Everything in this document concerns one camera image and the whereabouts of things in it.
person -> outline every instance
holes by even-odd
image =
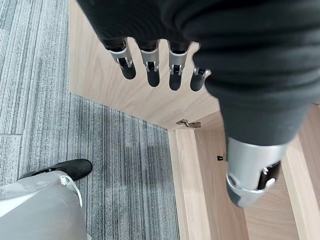
[[[74,181],[92,168],[89,160],[74,159],[0,186],[0,239],[90,240]]]

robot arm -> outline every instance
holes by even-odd
[[[230,199],[249,206],[275,183],[288,143],[320,97],[320,1],[78,2],[128,79],[136,71],[126,37],[137,41],[153,87],[160,81],[157,41],[169,41],[174,91],[189,43],[200,43],[191,88],[199,90],[212,72],[205,87],[223,117]]]

floor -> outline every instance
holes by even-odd
[[[179,239],[167,131],[70,94],[67,0],[1,0],[0,185],[74,158],[93,240]]]

wood grain surface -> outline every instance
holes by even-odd
[[[182,179],[182,170],[179,158],[177,135],[175,131],[168,132],[170,156],[175,193],[176,213],[178,217],[179,235],[181,240],[189,240],[189,229]]]
[[[288,146],[282,169],[300,240],[318,240],[320,213],[299,137]]]
[[[244,213],[250,240],[299,239],[282,169],[275,186]]]
[[[195,131],[199,166],[212,240],[248,240],[244,210],[230,200],[226,189],[227,163],[217,161],[225,152],[225,133]]]
[[[169,88],[169,47],[161,40],[160,84],[151,87],[142,63],[140,50],[133,39],[129,39],[136,77],[127,80],[110,53],[98,40],[90,23],[75,0],[69,7],[69,63],[70,87],[73,93],[115,108],[140,119],[173,130],[176,122],[190,122],[219,110],[217,99],[203,87],[198,92],[190,89],[194,70],[192,55],[198,45],[189,49],[178,91]]]
[[[314,194],[320,205],[320,108],[313,105],[299,132]]]
[[[197,128],[197,131],[224,129],[224,120],[220,111],[211,113],[208,116],[205,116],[197,121],[201,123],[201,128]]]
[[[189,239],[211,240],[213,239],[213,236],[211,235],[211,225],[220,228],[223,222],[209,222],[208,219],[208,209],[195,132],[189,129],[176,130],[175,132],[181,167],[180,176],[183,185]],[[174,178],[176,174],[179,174],[179,172],[173,172]]]

black fabric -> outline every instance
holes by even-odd
[[[319,0],[78,2],[102,42],[199,42],[194,64],[211,70],[205,86],[219,99],[228,136],[239,141],[290,141],[320,98]]]

